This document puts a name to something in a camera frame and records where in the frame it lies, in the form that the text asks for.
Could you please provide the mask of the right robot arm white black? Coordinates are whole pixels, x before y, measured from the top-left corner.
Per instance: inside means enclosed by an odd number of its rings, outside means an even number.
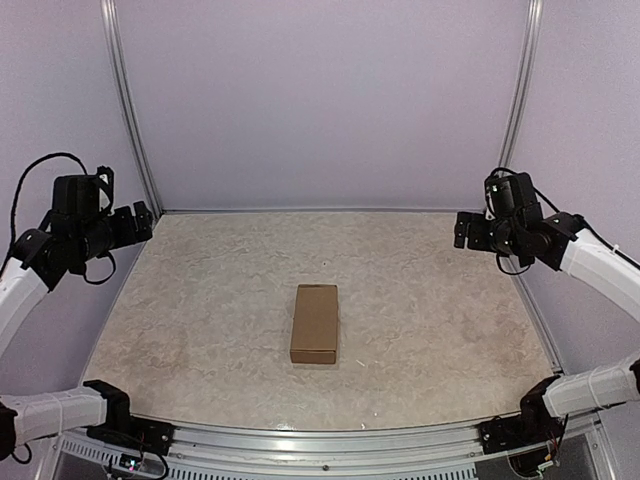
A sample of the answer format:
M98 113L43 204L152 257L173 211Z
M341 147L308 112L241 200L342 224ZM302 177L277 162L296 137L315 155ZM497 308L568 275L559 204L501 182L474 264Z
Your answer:
M484 180L482 213L460 212L458 249L486 252L498 270L523 282L568 371L524 395L511 426L523 444L558 429L568 416L639 399L639 350L619 340L639 325L639 263L577 213L555 206L526 172L497 167Z

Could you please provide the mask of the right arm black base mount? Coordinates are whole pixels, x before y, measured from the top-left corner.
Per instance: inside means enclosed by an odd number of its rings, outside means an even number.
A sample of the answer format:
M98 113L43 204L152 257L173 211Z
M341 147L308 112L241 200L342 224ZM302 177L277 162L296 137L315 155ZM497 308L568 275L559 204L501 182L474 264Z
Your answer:
M565 431L563 419L543 419L526 423L521 414L494 417L477 425L477 432L485 455L558 440Z

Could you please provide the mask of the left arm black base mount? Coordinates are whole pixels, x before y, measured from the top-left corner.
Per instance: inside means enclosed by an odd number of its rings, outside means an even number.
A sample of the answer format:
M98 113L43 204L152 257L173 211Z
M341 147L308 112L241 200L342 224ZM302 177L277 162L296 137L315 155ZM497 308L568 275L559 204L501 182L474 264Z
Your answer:
M86 429L88 437L144 453L166 456L176 427L168 422L131 416L124 426L108 423Z

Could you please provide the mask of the brown cardboard box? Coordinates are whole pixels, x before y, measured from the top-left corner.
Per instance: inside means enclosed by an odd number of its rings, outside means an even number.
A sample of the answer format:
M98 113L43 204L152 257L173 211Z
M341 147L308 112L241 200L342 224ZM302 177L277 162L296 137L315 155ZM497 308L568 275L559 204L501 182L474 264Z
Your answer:
M301 284L294 306L290 360L301 365L334 365L339 343L338 287Z

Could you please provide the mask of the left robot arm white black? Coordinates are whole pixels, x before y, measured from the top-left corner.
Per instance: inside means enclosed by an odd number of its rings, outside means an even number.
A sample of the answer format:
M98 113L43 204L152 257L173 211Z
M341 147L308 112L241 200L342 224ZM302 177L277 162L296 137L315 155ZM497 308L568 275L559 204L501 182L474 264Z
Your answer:
M151 239L153 219L144 202L120 208L113 202L114 173L108 167L55 179L50 210L38 227L13 242L1 273L3 348L65 277L86 279L90 261L113 262L114 251ZM77 427L105 432L121 445L133 443L140 434L139 421L130 414L129 396L104 381L1 398L2 458L33 440Z

